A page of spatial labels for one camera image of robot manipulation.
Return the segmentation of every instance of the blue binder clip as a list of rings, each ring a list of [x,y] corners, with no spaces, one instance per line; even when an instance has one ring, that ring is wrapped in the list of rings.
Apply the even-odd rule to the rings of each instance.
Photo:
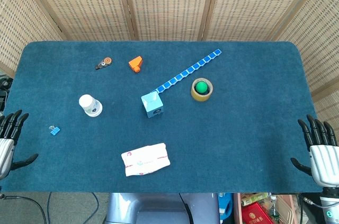
[[[52,130],[51,134],[53,136],[55,136],[60,131],[59,127],[54,127],[54,126],[50,126],[49,129]]]

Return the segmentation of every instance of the blue segmented strip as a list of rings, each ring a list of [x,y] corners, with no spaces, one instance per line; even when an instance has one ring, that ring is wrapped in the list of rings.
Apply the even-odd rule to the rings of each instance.
[[[152,92],[157,91],[158,93],[162,93],[163,91],[170,88],[172,85],[175,85],[177,82],[181,81],[182,79],[187,77],[189,74],[193,73],[195,70],[204,66],[206,63],[208,63],[210,60],[213,60],[214,58],[216,58],[220,54],[221,54],[220,49],[217,49],[213,53],[210,53],[208,56],[204,57],[203,59],[201,59],[197,63],[193,64],[191,67],[187,68],[186,70],[184,70],[180,74],[176,75],[175,77],[173,77],[172,79],[167,81],[165,84],[162,84],[161,86],[159,86],[158,88],[156,88]]]

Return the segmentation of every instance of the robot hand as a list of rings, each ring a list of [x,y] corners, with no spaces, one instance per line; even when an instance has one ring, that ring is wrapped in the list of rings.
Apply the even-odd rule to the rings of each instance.
[[[33,154],[26,160],[12,162],[21,127],[28,117],[28,114],[19,117],[21,113],[22,110],[18,110],[14,114],[0,117],[0,180],[5,178],[10,170],[27,166],[38,157],[38,154]]]
[[[293,165],[304,173],[313,177],[321,187],[339,187],[339,147],[335,139],[334,130],[327,122],[307,115],[311,131],[308,126],[298,120],[304,133],[304,139],[309,151],[311,168],[304,166],[297,159],[291,158]]]

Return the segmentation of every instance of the red box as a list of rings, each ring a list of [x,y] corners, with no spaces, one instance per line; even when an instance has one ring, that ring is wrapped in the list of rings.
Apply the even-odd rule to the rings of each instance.
[[[243,221],[246,224],[274,224],[258,202],[242,208]]]

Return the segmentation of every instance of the white tissue package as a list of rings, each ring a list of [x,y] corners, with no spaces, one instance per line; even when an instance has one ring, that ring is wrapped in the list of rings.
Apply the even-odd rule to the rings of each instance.
[[[121,158],[125,164],[126,176],[146,175],[171,164],[164,143],[128,151]]]

